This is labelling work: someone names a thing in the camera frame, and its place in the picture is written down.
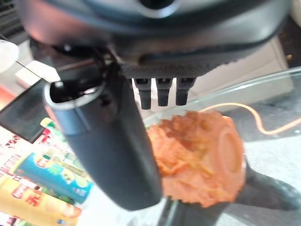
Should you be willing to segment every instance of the yellow package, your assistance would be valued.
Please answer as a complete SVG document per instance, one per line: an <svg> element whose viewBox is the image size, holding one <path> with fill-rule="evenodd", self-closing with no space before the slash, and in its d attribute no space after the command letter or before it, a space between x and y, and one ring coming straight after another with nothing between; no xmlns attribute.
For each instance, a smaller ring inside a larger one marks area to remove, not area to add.
<svg viewBox="0 0 301 226"><path fill-rule="evenodd" d="M36 226L76 226L81 209L0 172L0 211Z"/></svg>

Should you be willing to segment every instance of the cable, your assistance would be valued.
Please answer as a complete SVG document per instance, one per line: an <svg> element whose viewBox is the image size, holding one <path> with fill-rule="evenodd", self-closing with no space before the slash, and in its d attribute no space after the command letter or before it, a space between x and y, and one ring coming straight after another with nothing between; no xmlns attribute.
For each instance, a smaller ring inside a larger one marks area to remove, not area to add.
<svg viewBox="0 0 301 226"><path fill-rule="evenodd" d="M217 108L217 107L222 107L222 106L238 106L238 107L243 107L245 109L247 109L249 112L252 113L252 115L254 116L255 118L255 121L256 121L256 126L257 126L257 129L265 134L265 135L274 135L274 134L277 134L277 133L281 133L281 132L284 132L288 129L291 129L299 124L301 124L301 118L299 119L296 119L278 129L274 129L274 130L271 130L271 131L267 131L264 127L263 127L263 124L262 124L262 119L261 119L261 116L259 115L259 113L251 108L250 106L247 106L247 105L244 105L244 104L239 104L239 103L223 103L223 104L217 104L217 105L213 105L213 106L210 106L210 107L206 107L204 109L202 109L200 112L206 112L208 110L211 110L213 108Z"/></svg>
<svg viewBox="0 0 301 226"><path fill-rule="evenodd" d="M0 33L0 37L3 38L5 41L9 41L3 34ZM16 60L16 63L21 65L23 68L25 68L26 70L30 71L31 73L33 73L34 75L38 76L35 72L33 72L32 70L30 70L29 68L27 68L24 64L20 63L19 61Z"/></svg>

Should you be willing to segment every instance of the snack can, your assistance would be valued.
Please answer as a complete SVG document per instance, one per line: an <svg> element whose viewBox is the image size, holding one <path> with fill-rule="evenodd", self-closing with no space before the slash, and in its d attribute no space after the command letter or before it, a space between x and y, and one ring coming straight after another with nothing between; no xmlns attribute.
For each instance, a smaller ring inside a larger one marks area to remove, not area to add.
<svg viewBox="0 0 301 226"><path fill-rule="evenodd" d="M0 211L36 226L76 226L81 209L0 172Z"/></svg>
<svg viewBox="0 0 301 226"><path fill-rule="evenodd" d="M93 186L92 182L71 170L35 153L24 156L12 171L52 189L59 196L66 196L78 203L83 203L87 199Z"/></svg>

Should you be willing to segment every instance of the blue can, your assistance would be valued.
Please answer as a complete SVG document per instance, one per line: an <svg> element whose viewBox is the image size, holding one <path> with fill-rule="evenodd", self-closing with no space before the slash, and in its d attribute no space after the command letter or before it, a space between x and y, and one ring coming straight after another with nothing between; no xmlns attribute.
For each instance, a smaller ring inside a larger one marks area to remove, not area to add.
<svg viewBox="0 0 301 226"><path fill-rule="evenodd" d="M93 186L92 182L35 153L23 158L13 171L78 203L87 199Z"/></svg>

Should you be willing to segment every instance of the black handle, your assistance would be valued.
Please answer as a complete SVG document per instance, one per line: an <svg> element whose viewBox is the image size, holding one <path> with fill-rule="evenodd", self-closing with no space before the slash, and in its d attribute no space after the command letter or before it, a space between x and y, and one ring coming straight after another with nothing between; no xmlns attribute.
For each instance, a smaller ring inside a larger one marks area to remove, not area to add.
<svg viewBox="0 0 301 226"><path fill-rule="evenodd" d="M119 206L138 210L158 203L162 191L132 92L128 81L117 75L71 101L61 97L55 84L48 85L45 100L93 180Z"/></svg>

